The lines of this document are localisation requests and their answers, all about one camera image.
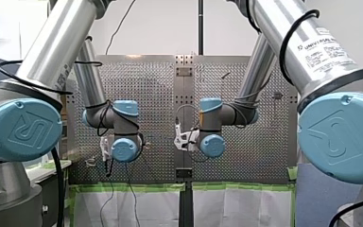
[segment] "metal pegboard wall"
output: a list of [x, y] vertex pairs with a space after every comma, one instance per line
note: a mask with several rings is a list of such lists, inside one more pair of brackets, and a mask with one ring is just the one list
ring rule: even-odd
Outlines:
[[[139, 105], [139, 124], [149, 149], [144, 149], [140, 158], [129, 164], [131, 180], [137, 183], [173, 183], [175, 181], [173, 152], [173, 76], [174, 61], [155, 58], [125, 59], [110, 56], [103, 61], [100, 75], [111, 101], [133, 99]], [[79, 89], [75, 92], [75, 118], [77, 159], [71, 168], [72, 183], [95, 183], [108, 181], [99, 147], [96, 129], [81, 122], [84, 105]], [[95, 157], [96, 166], [87, 167], [85, 161]], [[111, 180], [124, 182], [128, 179], [125, 165], [113, 163]]]
[[[226, 57], [218, 57], [215, 62], [211, 61], [214, 58], [202, 59], [195, 64], [197, 107], [203, 97], [221, 96], [224, 102], [230, 102], [239, 91], [248, 59], [225, 63], [220, 58]], [[281, 99], [275, 98], [280, 94], [283, 95]], [[291, 101], [292, 94], [279, 68], [275, 67], [261, 97], [259, 120], [244, 130], [223, 127], [227, 147], [223, 156], [205, 163], [193, 163], [194, 181], [287, 182], [288, 159], [295, 158], [290, 155], [294, 152], [288, 151], [287, 142], [291, 132], [289, 108], [296, 106]], [[194, 153], [194, 157], [204, 158], [199, 152]]]

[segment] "blue joint cap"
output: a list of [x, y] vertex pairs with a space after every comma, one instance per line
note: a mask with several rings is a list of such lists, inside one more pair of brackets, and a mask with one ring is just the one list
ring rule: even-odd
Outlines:
[[19, 98], [0, 105], [0, 161], [42, 157], [61, 138], [61, 116], [47, 102]]
[[312, 101], [301, 114], [298, 138], [322, 172], [363, 184], [363, 94], [332, 93]]
[[84, 110], [83, 113], [82, 113], [82, 117], [81, 117], [81, 122], [85, 125], [85, 126], [88, 126], [88, 127], [92, 127], [90, 125], [90, 123], [88, 123], [88, 120], [87, 120], [87, 110]]
[[217, 134], [205, 136], [199, 147], [207, 157], [211, 158], [219, 157], [226, 148], [225, 140]]
[[113, 103], [113, 108], [127, 116], [138, 116], [138, 104], [134, 100], [117, 100]]
[[130, 139], [117, 139], [112, 144], [112, 157], [119, 163], [131, 162], [136, 154], [137, 145]]
[[219, 97], [205, 97], [199, 102], [199, 108], [203, 113], [208, 113], [222, 107], [222, 99]]

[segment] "wire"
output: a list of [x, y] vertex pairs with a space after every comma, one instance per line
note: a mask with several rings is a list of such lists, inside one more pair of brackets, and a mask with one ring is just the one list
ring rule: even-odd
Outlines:
[[102, 227], [105, 227], [104, 225], [104, 219], [102, 217], [102, 212], [106, 206], [106, 204], [108, 204], [108, 202], [113, 199], [113, 195], [114, 195], [114, 188], [113, 188], [113, 184], [111, 181], [109, 181], [109, 183], [111, 184], [111, 188], [112, 188], [112, 193], [111, 193], [111, 196], [104, 202], [104, 204], [101, 206], [101, 210], [99, 211], [99, 216], [101, 217], [101, 224], [102, 224]]
[[193, 134], [193, 131], [195, 130], [198, 130], [199, 128], [197, 127], [197, 125], [199, 124], [199, 121], [197, 121], [197, 123], [194, 125], [193, 129], [190, 131], [190, 135], [188, 136], [188, 139], [187, 139], [187, 154], [188, 156], [190, 157], [191, 160], [193, 160], [193, 162], [195, 163], [205, 163], [206, 161], [208, 161], [209, 159], [209, 156], [206, 156], [204, 154], [204, 152], [199, 148], [197, 147], [197, 149], [203, 154], [206, 156], [206, 159], [203, 159], [203, 160], [197, 160], [195, 158], [193, 158], [193, 155], [190, 154], [190, 149], [189, 149], [189, 145], [192, 144], [193, 142], [191, 141], [190, 142], [190, 139], [191, 139], [191, 135]]
[[297, 19], [293, 25], [291, 25], [291, 28], [286, 33], [285, 37], [283, 38], [281, 50], [279, 54], [279, 65], [281, 68], [281, 72], [285, 80], [294, 86], [293, 82], [291, 81], [290, 76], [287, 73], [287, 69], [285, 66], [285, 52], [287, 51], [288, 42], [290, 41], [290, 38], [293, 36], [294, 32], [297, 30], [297, 28], [304, 22], [305, 20], [311, 18], [311, 17], [320, 17], [320, 11], [317, 9], [311, 9], [307, 11], [305, 14], [303, 14], [299, 19]]
[[140, 220], [137, 217], [137, 196], [135, 195], [135, 192], [131, 186], [131, 178], [129, 175], [128, 164], [125, 164], [125, 169], [126, 169], [126, 174], [128, 176], [128, 184], [129, 184], [130, 190], [132, 192], [132, 195], [134, 196], [134, 216], [135, 216], [135, 219], [137, 220], [138, 227], [140, 227]]
[[249, 125], [249, 121], [247, 120], [247, 117], [243, 114], [243, 112], [241, 112], [240, 109], [235, 107], [234, 103], [225, 103], [225, 105], [232, 107], [244, 119], [244, 125], [242, 125], [242, 126], [234, 125], [234, 126], [240, 130], [245, 129], [247, 127], [247, 125]]
[[342, 211], [338, 212], [337, 214], [335, 214], [332, 218], [332, 220], [329, 222], [329, 227], [334, 227], [336, 222], [345, 214], [349, 213], [350, 211], [363, 207], [363, 201], [358, 202], [356, 204], [353, 204], [349, 207], [347, 207], [346, 209], [343, 209]]
[[111, 48], [111, 45], [112, 45], [112, 42], [113, 42], [113, 37], [117, 34], [117, 32], [119, 32], [120, 27], [123, 25], [123, 22], [125, 21], [126, 17], [128, 16], [128, 14], [129, 14], [129, 12], [131, 10], [131, 7], [132, 7], [132, 5], [134, 5], [134, 3], [135, 3], [135, 0], [132, 0], [132, 2], [129, 5], [128, 10], [126, 11], [125, 15], [123, 16], [122, 20], [120, 21], [119, 26], [117, 26], [116, 31], [112, 34], [111, 40], [110, 40], [110, 42], [108, 44], [108, 47], [107, 47], [107, 49], [105, 51], [105, 55], [108, 55], [109, 49]]
[[58, 222], [57, 226], [63, 226], [63, 212], [64, 212], [64, 178], [61, 171], [61, 160], [56, 148], [51, 150], [52, 158], [54, 159], [55, 169], [58, 176]]
[[98, 136], [103, 136], [109, 129], [105, 129], [104, 132], [100, 132], [101, 128], [106, 128], [105, 124], [104, 124], [104, 120], [106, 118], [106, 114], [108, 113], [108, 110], [110, 109], [110, 107], [112, 106], [111, 101], [107, 100], [107, 107], [105, 108], [105, 110], [103, 110], [101, 112], [101, 114], [99, 115], [99, 124], [98, 127], [96, 127], [96, 135]]
[[242, 105], [250, 105], [250, 104], [255, 105], [255, 104], [258, 104], [259, 101], [253, 101], [253, 102], [247, 102], [246, 101], [245, 102], [245, 101], [240, 101], [240, 99], [247, 99], [249, 97], [258, 95], [259, 93], [261, 93], [267, 87], [267, 85], [269, 84], [269, 82], [270, 82], [270, 76], [268, 77], [267, 81], [258, 89], [257, 92], [251, 93], [251, 94], [249, 94], [247, 96], [236, 97], [234, 99], [234, 102], [235, 103], [238, 103], [238, 104], [242, 104]]
[[[23, 83], [26, 86], [30, 86], [30, 87], [33, 87], [33, 88], [38, 88], [38, 89], [41, 89], [41, 90], [44, 90], [44, 91], [47, 91], [47, 92], [57, 93], [59, 95], [71, 95], [71, 94], [73, 94], [71, 92], [64, 92], [64, 91], [59, 91], [59, 90], [54, 90], [54, 89], [51, 89], [51, 88], [47, 88], [47, 87], [44, 87], [42, 85], [38, 85], [38, 84], [32, 83], [30, 81], [27, 81], [25, 79], [18, 78], [17, 76], [11, 74], [10, 72], [6, 71], [3, 68], [3, 66], [6, 66], [6, 65], [19, 64], [19, 63], [22, 63], [22, 62], [23, 62], [23, 60], [2, 61], [2, 62], [0, 62], [0, 73], [2, 73], [3, 75], [5, 75], [5, 76], [7, 76], [7, 77], [9, 77], [11, 79], [17, 80], [17, 81], [19, 81], [20, 83]], [[75, 61], [75, 63], [79, 63], [79, 64], [95, 64], [96, 67], [102, 66], [102, 62], [99, 62], [99, 61]]]
[[[113, 159], [111, 161], [111, 169], [110, 171], [108, 172], [108, 161], [105, 162], [105, 176], [109, 179], [111, 176], [112, 176], [112, 167], [113, 167]], [[108, 202], [113, 199], [113, 194], [114, 194], [114, 188], [113, 188], [113, 183], [111, 180], [109, 180], [109, 183], [111, 184], [111, 188], [112, 188], [112, 193], [110, 195], [110, 197], [104, 202], [104, 204], [101, 206], [101, 210], [99, 211], [99, 216], [101, 218], [101, 224], [102, 224], [102, 227], [105, 227], [104, 225], [104, 219], [102, 217], [102, 213], [103, 213], [103, 210], [105, 208], [105, 206], [108, 204]]]
[[250, 25], [252, 28], [256, 30], [256, 32], [261, 33], [261, 29], [255, 24], [254, 19], [251, 16], [250, 13], [250, 0], [246, 0], [246, 11], [247, 11], [247, 18], [249, 19]]

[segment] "silver robot arm segment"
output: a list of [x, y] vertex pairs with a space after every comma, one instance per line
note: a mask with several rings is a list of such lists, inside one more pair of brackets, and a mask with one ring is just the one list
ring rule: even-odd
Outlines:
[[[16, 73], [17, 78], [40, 88], [13, 79], [0, 81], [0, 161], [30, 161], [56, 146], [61, 137], [58, 93], [77, 57], [84, 62], [94, 59], [91, 40], [85, 38], [108, 4], [101, 0], [59, 1]], [[116, 122], [112, 149], [119, 156], [114, 158], [133, 161], [144, 144], [138, 132], [137, 103], [107, 102], [98, 71], [91, 64], [77, 64], [76, 71], [88, 125], [113, 129]]]
[[329, 176], [363, 183], [363, 68], [303, 1], [233, 2], [259, 26], [301, 96], [298, 138], [308, 160]]
[[274, 63], [275, 55], [267, 39], [260, 34], [234, 102], [222, 103], [220, 98], [203, 98], [200, 101], [198, 147], [205, 155], [216, 158], [224, 152], [222, 126], [247, 126], [256, 122], [259, 98], [268, 84]]

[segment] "perforated metal panel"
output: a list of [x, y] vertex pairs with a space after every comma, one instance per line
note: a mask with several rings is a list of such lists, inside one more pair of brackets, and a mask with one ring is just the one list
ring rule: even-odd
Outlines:
[[[174, 182], [173, 57], [108, 56], [99, 60], [104, 63], [99, 71], [107, 98], [133, 99], [138, 102], [140, 132], [151, 144], [136, 162], [129, 165], [132, 180], [139, 183]], [[84, 105], [79, 89], [74, 97], [75, 103], [71, 101], [69, 104], [75, 105], [75, 112], [69, 115], [75, 118], [77, 149], [74, 152], [77, 155], [73, 155], [75, 164], [71, 169], [71, 182], [108, 181], [103, 173], [100, 139], [96, 130], [81, 122]], [[87, 166], [85, 161], [93, 157], [96, 158], [96, 166]], [[124, 182], [127, 178], [125, 165], [114, 162], [111, 180]]]
[[[225, 102], [233, 101], [247, 62], [247, 58], [238, 57], [195, 58], [197, 107], [203, 97], [221, 96]], [[283, 95], [282, 99], [274, 98], [278, 93]], [[295, 124], [289, 124], [289, 120], [295, 121], [297, 115], [295, 111], [291, 112], [297, 105], [297, 97], [293, 94], [294, 90], [290, 89], [279, 68], [275, 67], [261, 96], [259, 120], [244, 130], [233, 126], [223, 127], [226, 151], [218, 159], [210, 159], [203, 164], [193, 163], [194, 181], [286, 182], [286, 168], [295, 163], [295, 146], [293, 144], [289, 148], [288, 143], [289, 136], [295, 139]], [[200, 153], [194, 153], [194, 157], [204, 158]]]
[[[240, 88], [249, 58], [195, 56], [192, 60], [193, 79], [184, 78], [181, 82], [177, 80], [180, 76], [176, 75], [175, 56], [100, 56], [98, 60], [104, 63], [100, 73], [107, 98], [138, 101], [141, 132], [151, 143], [150, 149], [130, 165], [132, 180], [173, 183], [176, 181], [176, 167], [181, 167], [181, 164], [182, 167], [191, 167], [184, 161], [185, 157], [175, 160], [181, 153], [175, 151], [173, 145], [174, 113], [181, 105], [181, 95], [185, 98], [193, 96], [197, 107], [202, 97], [222, 96], [224, 101], [232, 101]], [[77, 84], [71, 80], [67, 86], [75, 90], [75, 94], [68, 97], [68, 149], [74, 161], [70, 182], [108, 181], [103, 173], [96, 130], [81, 122], [84, 105]], [[282, 99], [275, 99], [275, 93], [282, 94]], [[284, 81], [276, 68], [262, 94], [258, 122], [244, 130], [223, 127], [227, 150], [218, 159], [193, 163], [193, 181], [285, 183], [288, 179], [286, 168], [296, 163], [296, 101], [294, 88]], [[198, 152], [193, 156], [195, 159], [204, 158]], [[95, 158], [96, 166], [87, 166], [85, 162], [92, 158]], [[124, 165], [113, 164], [111, 180], [127, 180]]]

